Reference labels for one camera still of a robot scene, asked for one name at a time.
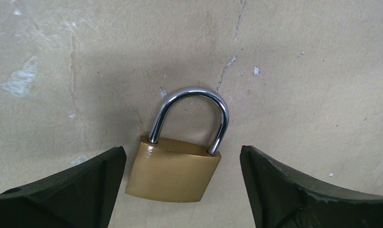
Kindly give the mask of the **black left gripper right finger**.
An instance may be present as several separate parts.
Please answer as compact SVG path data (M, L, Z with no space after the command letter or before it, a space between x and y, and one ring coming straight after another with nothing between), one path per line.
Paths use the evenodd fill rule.
M383 196L342 188L243 146L240 164L258 228L383 228Z

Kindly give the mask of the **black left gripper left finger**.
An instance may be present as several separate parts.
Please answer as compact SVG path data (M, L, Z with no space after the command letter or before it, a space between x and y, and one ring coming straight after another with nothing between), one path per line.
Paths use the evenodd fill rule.
M106 228L126 164L123 147L0 194L0 228Z

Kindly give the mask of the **brass padlock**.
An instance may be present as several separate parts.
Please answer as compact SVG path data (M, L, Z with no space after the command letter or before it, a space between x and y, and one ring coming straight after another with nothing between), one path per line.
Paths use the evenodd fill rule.
M171 107L191 96L211 101L220 111L219 129L208 147L160 137ZM219 147L228 124L229 109L217 92L188 86L171 93L159 108L149 135L140 137L125 193L162 202L199 202L221 160Z

